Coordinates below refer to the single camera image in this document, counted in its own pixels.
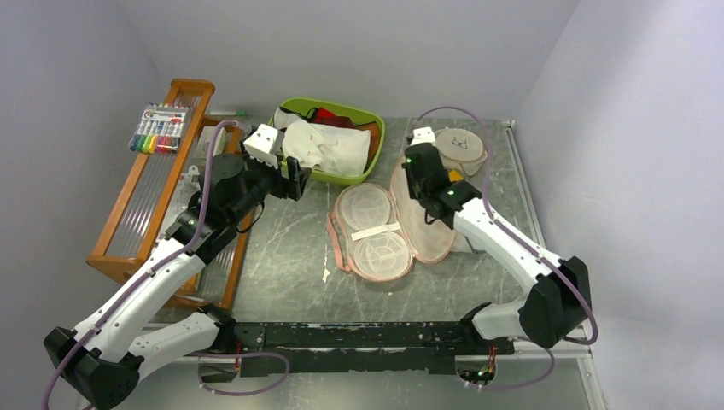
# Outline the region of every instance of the green tray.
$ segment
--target green tray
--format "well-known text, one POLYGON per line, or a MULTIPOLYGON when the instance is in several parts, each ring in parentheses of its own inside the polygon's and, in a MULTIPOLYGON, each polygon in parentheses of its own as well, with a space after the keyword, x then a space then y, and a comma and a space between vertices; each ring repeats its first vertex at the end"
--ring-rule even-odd
MULTIPOLYGON (((382 143, 384 143, 384 121, 382 118, 380 118, 377 115, 374 115, 373 113, 369 113, 367 111, 363 111, 361 109, 348 107, 346 105, 341 104, 335 104, 333 102, 328 101, 322 101, 322 100, 315 100, 313 98, 303 98, 303 97, 295 97, 290 98, 289 100, 285 101, 281 105, 283 108, 289 109, 291 111, 294 111, 296 113, 300 113, 302 115, 307 114, 307 112, 312 108, 319 108, 324 107, 327 108, 329 111, 341 115, 344 117, 349 117, 350 120, 354 124, 369 124, 371 122, 376 122, 377 126, 380 128, 380 145, 379 148, 377 148, 377 152, 375 153, 375 157, 372 158, 372 162, 370 165, 365 169, 365 172, 362 175, 359 175, 358 177, 342 177, 341 175, 334 175, 331 173, 323 173, 319 170, 312 170, 312 179, 320 181, 320 182, 326 182, 329 184, 335 184, 335 185, 356 185, 360 184, 367 179, 367 176, 370 175, 372 172, 372 169, 374 169, 375 164, 377 164, 377 158, 380 157, 380 151, 382 151, 382 143)), ((269 120, 269 125, 274 126, 274 117, 269 120)), ((282 163, 282 169, 286 172, 287 170, 287 162, 284 161, 282 163)))

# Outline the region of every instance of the white label strip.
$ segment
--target white label strip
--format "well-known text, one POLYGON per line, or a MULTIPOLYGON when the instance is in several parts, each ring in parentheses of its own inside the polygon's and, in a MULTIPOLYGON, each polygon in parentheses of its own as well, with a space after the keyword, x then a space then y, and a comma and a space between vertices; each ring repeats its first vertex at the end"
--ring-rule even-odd
POLYGON ((355 232, 352 234, 352 240, 353 241, 359 241, 360 239, 364 239, 366 237, 371 237, 372 235, 376 235, 378 233, 388 232, 388 231, 397 231, 400 229, 400 223, 395 222, 393 224, 389 225, 380 225, 375 226, 374 228, 365 229, 364 231, 355 232))

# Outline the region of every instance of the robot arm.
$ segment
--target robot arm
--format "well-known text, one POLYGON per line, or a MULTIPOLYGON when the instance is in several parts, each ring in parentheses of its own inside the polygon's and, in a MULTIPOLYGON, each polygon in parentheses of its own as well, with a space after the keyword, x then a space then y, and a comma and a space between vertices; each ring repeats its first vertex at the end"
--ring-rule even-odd
POLYGON ((591 306, 588 270, 578 258, 564 261, 523 235, 500 216, 482 194, 465 181, 451 182, 433 145, 430 128, 416 129, 405 151, 410 197, 420 202, 427 216, 441 220, 486 250, 510 272, 526 299, 487 305, 475 313, 472 325, 482 338, 527 337, 549 349, 587 318, 580 302, 558 273, 591 306))
POLYGON ((72 330, 58 327, 45 338, 56 367, 72 349, 78 350, 61 375, 98 410, 117 406, 141 379, 179 357, 199 350, 224 351, 234 343, 236 322, 213 305, 177 324, 139 334, 181 284, 236 238, 239 223, 267 195, 301 198, 311 170, 302 171, 288 158, 289 177, 282 176, 278 158, 270 154, 278 150, 281 136, 260 126, 244 141, 249 155, 215 156, 210 180, 200 181, 208 185, 205 217, 200 216, 200 198, 196 203, 192 199, 149 259, 109 301, 72 330), (201 223, 201 235, 194 240, 201 223))

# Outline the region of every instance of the gray tabletop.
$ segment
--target gray tabletop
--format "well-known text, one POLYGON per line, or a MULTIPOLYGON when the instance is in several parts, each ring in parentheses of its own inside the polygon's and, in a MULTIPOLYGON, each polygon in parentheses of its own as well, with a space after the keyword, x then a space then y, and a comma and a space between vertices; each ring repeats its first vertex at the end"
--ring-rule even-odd
MULTIPOLYGON (((382 153, 366 182, 388 188, 403 150, 402 136, 412 121, 384 120, 387 131, 382 153)), ((429 120, 423 125, 481 134, 470 120, 429 120)), ((495 144, 490 202, 513 225, 530 234, 508 140, 498 123, 487 123, 487 127, 495 144)), ((481 176, 482 170, 473 180, 477 186, 481 176)), ((513 277, 488 255, 451 253, 434 265, 416 261, 404 278, 383 284, 337 269, 324 222, 343 189, 311 181, 298 202, 273 197, 266 201, 244 259, 233 308, 237 320, 455 320, 482 302, 510 302, 522 296, 513 277), (323 281, 325 269, 331 274, 323 281)))

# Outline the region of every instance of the gray wall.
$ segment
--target gray wall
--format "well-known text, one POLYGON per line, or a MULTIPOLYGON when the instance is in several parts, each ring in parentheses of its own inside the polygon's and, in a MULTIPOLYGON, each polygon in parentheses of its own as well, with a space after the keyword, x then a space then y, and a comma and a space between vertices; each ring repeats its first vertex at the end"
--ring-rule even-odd
POLYGON ((304 96, 514 118, 577 0, 121 3, 163 79, 212 80, 215 108, 267 114, 304 96))
POLYGON ((581 0, 518 118, 546 239, 591 269, 612 409, 724 407, 722 18, 581 0))
MULTIPOLYGON (((0 10, 0 396, 27 409, 52 370, 45 335, 118 288, 84 261, 132 164, 134 121, 165 93, 114 4, 2 0, 0 10)), ((76 400, 64 382, 54 397, 54 408, 76 400)))

